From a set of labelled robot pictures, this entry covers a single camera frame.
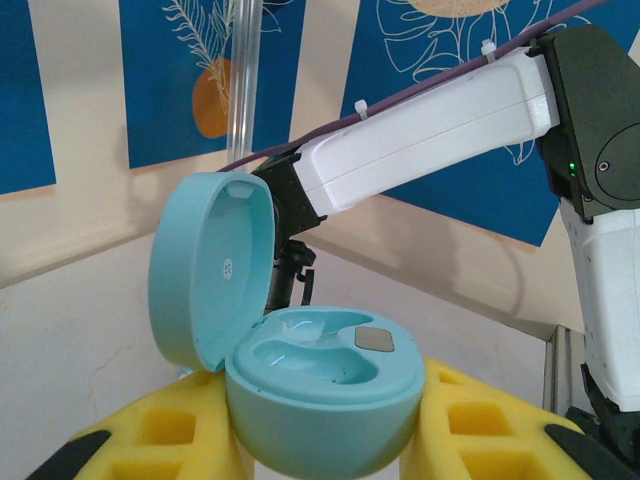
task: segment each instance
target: orange circle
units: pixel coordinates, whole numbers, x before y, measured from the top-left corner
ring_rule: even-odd
[[[420,12],[434,17],[464,18],[489,12],[509,0],[409,0]]]
[[[231,62],[226,58],[223,59],[223,70],[226,78],[225,84],[229,85],[231,79]],[[210,77],[211,72],[204,70],[193,87],[193,119],[196,122],[198,131],[203,136],[207,138],[217,138],[227,134],[228,115],[222,108],[218,82]]]

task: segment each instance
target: white robot arm segment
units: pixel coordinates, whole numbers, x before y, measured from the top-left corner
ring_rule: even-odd
[[[553,86],[526,50],[301,146],[294,168],[316,214],[547,133],[559,121]]]

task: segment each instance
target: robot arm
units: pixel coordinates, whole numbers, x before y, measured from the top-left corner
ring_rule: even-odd
[[[333,215],[481,153],[558,125],[543,57],[521,48],[297,151],[295,172],[317,215]]]
[[[638,65],[606,32],[585,25],[546,34],[531,48],[371,118],[360,110],[363,121],[254,172],[275,200],[276,266],[291,236],[328,215],[483,152],[537,139],[571,241],[587,394],[615,449],[639,463],[638,92]]]

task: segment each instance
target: open case lid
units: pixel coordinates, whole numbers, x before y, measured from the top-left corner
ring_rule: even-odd
[[[216,372],[263,316],[274,251],[267,184],[248,173],[185,178],[162,213],[149,266],[149,315],[172,363]]]

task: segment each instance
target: yellow foam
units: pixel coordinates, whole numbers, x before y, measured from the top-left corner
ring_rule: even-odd
[[[253,461],[234,440],[224,373],[196,372],[79,432],[111,438],[77,480],[247,480]]]
[[[437,361],[412,445],[400,459],[403,480],[582,480],[590,477],[544,432],[567,419],[536,408]]]
[[[589,477],[546,435],[570,421],[489,387],[436,360],[403,480],[581,480]],[[224,373],[196,372],[158,390],[76,437],[106,429],[111,438],[77,480],[246,480],[253,460],[236,443]]]

